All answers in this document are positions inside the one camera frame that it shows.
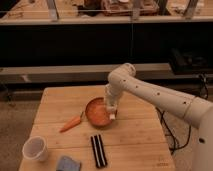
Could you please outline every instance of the black cable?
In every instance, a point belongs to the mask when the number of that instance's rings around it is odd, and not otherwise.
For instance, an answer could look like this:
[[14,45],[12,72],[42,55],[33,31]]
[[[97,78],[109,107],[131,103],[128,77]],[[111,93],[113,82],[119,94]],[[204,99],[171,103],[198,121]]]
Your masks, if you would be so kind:
[[166,123],[165,119],[164,119],[164,114],[165,111],[160,111],[159,108],[156,107],[156,110],[158,111],[158,113],[160,114],[161,118],[161,123],[165,125],[167,131],[169,132],[168,135],[166,136],[171,136],[172,140],[173,140],[173,147],[169,147],[171,154],[173,155],[174,152],[176,151],[176,149],[179,147],[179,140],[174,136],[174,134],[172,133],[171,129],[169,128],[168,124]]
[[10,93],[9,89],[7,88],[7,86],[0,82],[0,85],[2,86],[2,88],[4,89],[4,91],[6,92],[7,94],[7,101],[11,101],[12,100],[12,94]]
[[201,92],[204,89],[205,90],[205,95],[204,95],[203,98],[204,99],[208,99],[209,91],[208,91],[208,88],[207,88],[207,78],[206,78],[206,75],[205,74],[201,74],[201,75],[199,75],[199,78],[200,78],[200,81],[201,81],[199,95],[200,95],[200,97],[203,97],[201,95]]
[[189,140],[190,140],[190,137],[191,137],[191,129],[192,129],[192,127],[189,125],[189,130],[188,130],[188,136],[187,136],[186,143],[184,145],[178,147],[176,150],[183,149],[189,144]]

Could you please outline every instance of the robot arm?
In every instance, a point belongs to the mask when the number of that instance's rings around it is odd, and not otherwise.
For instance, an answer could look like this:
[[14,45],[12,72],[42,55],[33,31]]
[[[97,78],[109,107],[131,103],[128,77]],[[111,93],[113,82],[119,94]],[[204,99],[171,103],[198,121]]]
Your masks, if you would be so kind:
[[134,78],[135,68],[126,63],[113,70],[106,85],[107,110],[117,110],[123,91],[159,107],[199,129],[199,142],[192,171],[213,170],[213,103],[193,95]]

